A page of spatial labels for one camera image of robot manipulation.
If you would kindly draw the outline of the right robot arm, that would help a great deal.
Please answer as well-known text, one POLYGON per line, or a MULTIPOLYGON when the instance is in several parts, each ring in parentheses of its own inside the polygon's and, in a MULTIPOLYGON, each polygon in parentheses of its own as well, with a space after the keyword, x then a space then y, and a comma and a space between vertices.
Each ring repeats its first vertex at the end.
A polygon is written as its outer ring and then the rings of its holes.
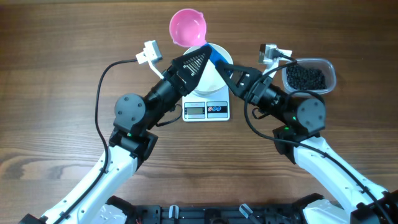
POLYGON ((326 105, 317 93, 294 98, 273 84, 268 73, 217 61, 216 69, 233 94, 254 105, 264 116, 273 116, 282 126, 268 136, 258 131, 244 113, 249 128, 274 142, 279 154, 306 170, 337 200, 339 207, 321 209, 323 198, 302 205, 307 223, 322 222, 332 212, 349 223, 397 223, 397 192, 375 184, 340 157, 321 137, 326 105))

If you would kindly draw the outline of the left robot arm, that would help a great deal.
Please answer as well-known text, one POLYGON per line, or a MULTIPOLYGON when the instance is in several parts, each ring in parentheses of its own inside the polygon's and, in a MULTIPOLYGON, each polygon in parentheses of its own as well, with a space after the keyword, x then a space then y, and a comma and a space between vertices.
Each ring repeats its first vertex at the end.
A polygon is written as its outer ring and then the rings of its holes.
POLYGON ((158 140, 150 129, 199 84, 212 53, 210 45, 177 57, 158 72, 160 80, 146 96, 126 94, 114 108, 113 132, 104 153, 74 189, 41 217, 25 215, 21 223, 91 223, 113 193, 146 161, 158 140))

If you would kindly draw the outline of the pink scoop with blue handle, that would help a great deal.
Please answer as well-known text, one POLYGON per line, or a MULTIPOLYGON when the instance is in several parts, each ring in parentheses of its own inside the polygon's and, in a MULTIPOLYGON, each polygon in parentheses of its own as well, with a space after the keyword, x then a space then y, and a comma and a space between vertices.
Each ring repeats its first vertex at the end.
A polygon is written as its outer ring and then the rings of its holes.
MULTIPOLYGON (((204 45, 211 47, 206 40, 207 23, 204 14, 195 9, 187 8, 176 12, 170 20, 169 32, 174 44, 188 49, 186 54, 204 45)), ((215 50, 212 51, 210 60, 215 66, 218 60, 227 63, 215 50)))

